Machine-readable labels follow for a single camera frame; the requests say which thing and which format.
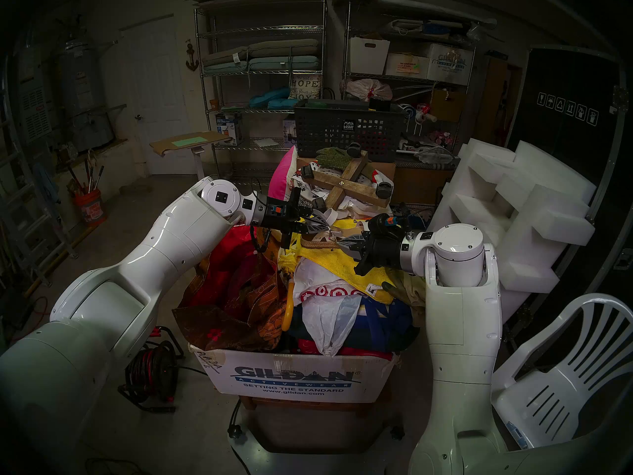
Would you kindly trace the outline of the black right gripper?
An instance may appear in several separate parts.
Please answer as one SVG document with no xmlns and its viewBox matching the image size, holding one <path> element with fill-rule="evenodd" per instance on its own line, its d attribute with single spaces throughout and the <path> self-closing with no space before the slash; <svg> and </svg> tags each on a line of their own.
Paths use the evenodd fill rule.
<svg viewBox="0 0 633 475">
<path fill-rule="evenodd" d="M 370 257 L 363 257 L 355 266 L 357 276 L 366 276 L 372 267 L 403 270 L 401 247 L 406 238 L 404 229 L 374 229 L 370 234 L 352 234 L 340 240 L 341 249 L 365 249 L 370 237 Z"/>
</svg>

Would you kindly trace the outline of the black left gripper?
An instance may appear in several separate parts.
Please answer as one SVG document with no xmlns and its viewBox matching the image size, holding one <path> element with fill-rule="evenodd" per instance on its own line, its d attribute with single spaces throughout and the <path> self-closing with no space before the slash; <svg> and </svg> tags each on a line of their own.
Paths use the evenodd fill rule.
<svg viewBox="0 0 633 475">
<path fill-rule="evenodd" d="M 318 234 L 330 231 L 330 226 L 322 224 L 328 223 L 324 213 L 312 211 L 309 215 L 302 216 L 302 210 L 299 207 L 300 194 L 301 189 L 294 188 L 288 201 L 269 196 L 265 199 L 261 227 L 279 231 L 281 233 L 280 247 L 283 249 L 290 248 L 294 233 Z"/>
</svg>

